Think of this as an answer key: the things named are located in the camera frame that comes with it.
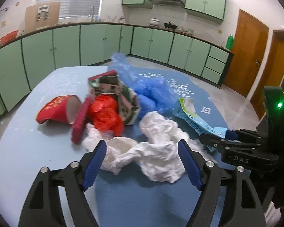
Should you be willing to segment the brown wooden door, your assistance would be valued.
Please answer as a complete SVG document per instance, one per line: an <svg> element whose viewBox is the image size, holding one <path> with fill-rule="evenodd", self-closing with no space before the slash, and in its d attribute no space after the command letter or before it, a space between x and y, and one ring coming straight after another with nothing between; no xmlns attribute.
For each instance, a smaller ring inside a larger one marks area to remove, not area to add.
<svg viewBox="0 0 284 227"><path fill-rule="evenodd" d="M272 34L272 41L264 71L250 100L259 120L265 115L264 86L278 87L283 80L283 76L284 30L275 30Z"/></svg>
<svg viewBox="0 0 284 227"><path fill-rule="evenodd" d="M224 85L247 97L261 66L267 46L269 28L261 21L239 10L233 59Z"/></svg>

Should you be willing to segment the dark red sponge strip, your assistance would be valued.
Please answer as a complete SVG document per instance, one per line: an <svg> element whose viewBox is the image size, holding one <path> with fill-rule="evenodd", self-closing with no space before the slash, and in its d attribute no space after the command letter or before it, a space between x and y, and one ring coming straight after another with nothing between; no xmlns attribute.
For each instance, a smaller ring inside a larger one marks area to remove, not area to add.
<svg viewBox="0 0 284 227"><path fill-rule="evenodd" d="M81 143L82 136L83 136L84 129L85 129L88 108L91 103L92 103L92 98L89 96L86 97L72 125L71 141L76 145Z"/></svg>

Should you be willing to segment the white tissue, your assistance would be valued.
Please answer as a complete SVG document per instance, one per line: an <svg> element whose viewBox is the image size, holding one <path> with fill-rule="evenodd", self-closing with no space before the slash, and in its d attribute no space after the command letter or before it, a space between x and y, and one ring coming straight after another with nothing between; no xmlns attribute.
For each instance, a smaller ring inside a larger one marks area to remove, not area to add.
<svg viewBox="0 0 284 227"><path fill-rule="evenodd" d="M177 151L177 143L181 139L204 159L210 158L197 139L192 140L177 122L156 111L148 112L139 122L139 128L148 138L147 141L137 142L128 137L105 139L107 152L100 167L102 170L117 175L123 167L136 162L149 180L174 183L185 172Z"/></svg>

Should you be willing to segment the range hood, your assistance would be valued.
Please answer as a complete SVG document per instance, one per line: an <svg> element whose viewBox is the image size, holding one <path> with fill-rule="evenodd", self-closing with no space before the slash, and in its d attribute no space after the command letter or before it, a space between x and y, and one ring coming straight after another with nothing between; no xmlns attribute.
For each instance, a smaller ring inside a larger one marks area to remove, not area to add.
<svg viewBox="0 0 284 227"><path fill-rule="evenodd" d="M154 5L160 6L179 6L184 8L185 5L181 0L148 0L152 2Z"/></svg>

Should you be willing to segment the green thermos bottle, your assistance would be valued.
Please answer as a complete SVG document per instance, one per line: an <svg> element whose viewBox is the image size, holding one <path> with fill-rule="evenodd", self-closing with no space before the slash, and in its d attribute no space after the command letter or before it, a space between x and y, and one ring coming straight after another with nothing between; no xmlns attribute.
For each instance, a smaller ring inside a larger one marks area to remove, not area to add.
<svg viewBox="0 0 284 227"><path fill-rule="evenodd" d="M228 50L231 50L233 45L234 45L234 38L233 38L233 35L231 34L227 38L227 42L226 42L225 48L228 49Z"/></svg>

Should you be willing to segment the blue plastic bag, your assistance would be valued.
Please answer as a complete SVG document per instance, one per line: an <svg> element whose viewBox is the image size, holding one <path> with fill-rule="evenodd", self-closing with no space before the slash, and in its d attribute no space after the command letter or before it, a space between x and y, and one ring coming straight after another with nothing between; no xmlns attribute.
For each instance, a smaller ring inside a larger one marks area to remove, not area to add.
<svg viewBox="0 0 284 227"><path fill-rule="evenodd" d="M135 73L122 53L113 53L111 61L118 77L137 94L140 106L139 118L152 111L159 114L172 112L177 95L164 77L148 78Z"/></svg>

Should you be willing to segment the green lower kitchen cabinets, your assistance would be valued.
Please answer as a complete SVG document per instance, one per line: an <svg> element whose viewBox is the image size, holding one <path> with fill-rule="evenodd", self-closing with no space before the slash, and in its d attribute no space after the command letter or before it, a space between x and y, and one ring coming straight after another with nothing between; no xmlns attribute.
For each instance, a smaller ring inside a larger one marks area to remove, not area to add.
<svg viewBox="0 0 284 227"><path fill-rule="evenodd" d="M0 116L54 70L91 66L120 52L145 58L220 87L233 54L171 30L116 23L55 26L19 36L0 47Z"/></svg>

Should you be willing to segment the red paper cup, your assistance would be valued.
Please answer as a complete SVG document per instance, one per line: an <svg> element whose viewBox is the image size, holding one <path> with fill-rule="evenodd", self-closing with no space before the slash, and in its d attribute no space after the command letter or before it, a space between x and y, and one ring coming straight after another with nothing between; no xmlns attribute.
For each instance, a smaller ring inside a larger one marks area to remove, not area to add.
<svg viewBox="0 0 284 227"><path fill-rule="evenodd" d="M73 124L82 102L76 95L57 96L47 103L37 114L36 121L43 124L49 120Z"/></svg>

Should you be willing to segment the light blue snack wrapper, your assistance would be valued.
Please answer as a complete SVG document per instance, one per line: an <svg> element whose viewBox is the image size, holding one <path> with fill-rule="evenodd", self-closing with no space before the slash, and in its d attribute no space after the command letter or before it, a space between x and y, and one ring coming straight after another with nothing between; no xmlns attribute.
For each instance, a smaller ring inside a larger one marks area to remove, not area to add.
<svg viewBox="0 0 284 227"><path fill-rule="evenodd" d="M196 112L193 98L179 98L173 109L173 115L183 119L198 135L203 133L225 138L226 127L212 127Z"/></svg>

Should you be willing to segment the white cooking pot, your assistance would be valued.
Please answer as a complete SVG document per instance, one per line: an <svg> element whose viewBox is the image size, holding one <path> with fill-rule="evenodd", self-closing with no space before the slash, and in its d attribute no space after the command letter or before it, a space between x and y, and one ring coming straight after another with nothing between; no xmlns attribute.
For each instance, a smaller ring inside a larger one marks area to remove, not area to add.
<svg viewBox="0 0 284 227"><path fill-rule="evenodd" d="M159 20L156 19L155 17L152 18L152 19L149 19L149 26L158 28L159 27Z"/></svg>

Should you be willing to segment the green printed carton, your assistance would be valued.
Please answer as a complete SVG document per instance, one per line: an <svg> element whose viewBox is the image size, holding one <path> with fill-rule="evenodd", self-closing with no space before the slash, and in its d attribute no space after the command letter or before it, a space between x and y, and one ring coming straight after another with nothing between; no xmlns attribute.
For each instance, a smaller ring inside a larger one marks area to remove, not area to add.
<svg viewBox="0 0 284 227"><path fill-rule="evenodd" d="M137 94L110 70L88 78L89 95L95 99L100 95L113 97L118 103L118 113L125 126L134 125L140 113Z"/></svg>

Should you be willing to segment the chrome sink faucet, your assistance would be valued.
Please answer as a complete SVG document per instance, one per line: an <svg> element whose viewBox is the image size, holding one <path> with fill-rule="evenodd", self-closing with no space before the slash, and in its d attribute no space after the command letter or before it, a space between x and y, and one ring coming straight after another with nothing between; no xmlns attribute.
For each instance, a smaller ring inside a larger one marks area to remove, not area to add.
<svg viewBox="0 0 284 227"><path fill-rule="evenodd" d="M94 15L95 15L95 7L92 6L92 7L91 7L91 12L90 12L90 14L88 15L88 18L91 20L91 22L94 21Z"/></svg>

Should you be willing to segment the red plastic bag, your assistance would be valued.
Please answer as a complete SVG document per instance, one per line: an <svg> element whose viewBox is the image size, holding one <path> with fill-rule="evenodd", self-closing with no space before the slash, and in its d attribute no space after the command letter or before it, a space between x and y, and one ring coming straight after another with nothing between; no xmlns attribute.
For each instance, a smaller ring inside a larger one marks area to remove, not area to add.
<svg viewBox="0 0 284 227"><path fill-rule="evenodd" d="M114 136L123 133L123 121L118 113L118 103L110 95L99 95L90 104L87 117L100 132L113 132Z"/></svg>

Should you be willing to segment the brown cardboard box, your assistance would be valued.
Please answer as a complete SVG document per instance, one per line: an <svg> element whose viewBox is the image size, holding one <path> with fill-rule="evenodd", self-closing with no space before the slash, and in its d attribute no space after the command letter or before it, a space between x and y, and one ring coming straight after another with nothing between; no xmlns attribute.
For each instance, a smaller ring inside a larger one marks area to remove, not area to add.
<svg viewBox="0 0 284 227"><path fill-rule="evenodd" d="M24 18L24 33L53 27L58 24L61 2L41 3L27 7Z"/></svg>

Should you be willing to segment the orange plastic basin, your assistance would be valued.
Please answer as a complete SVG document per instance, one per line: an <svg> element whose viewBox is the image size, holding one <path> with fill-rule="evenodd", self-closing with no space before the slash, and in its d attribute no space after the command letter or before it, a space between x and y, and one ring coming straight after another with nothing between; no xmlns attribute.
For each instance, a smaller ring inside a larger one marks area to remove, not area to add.
<svg viewBox="0 0 284 227"><path fill-rule="evenodd" d="M0 41L2 44L8 43L11 40L14 40L17 37L18 34L18 30L12 31L10 33L8 33L7 35L3 36Z"/></svg>

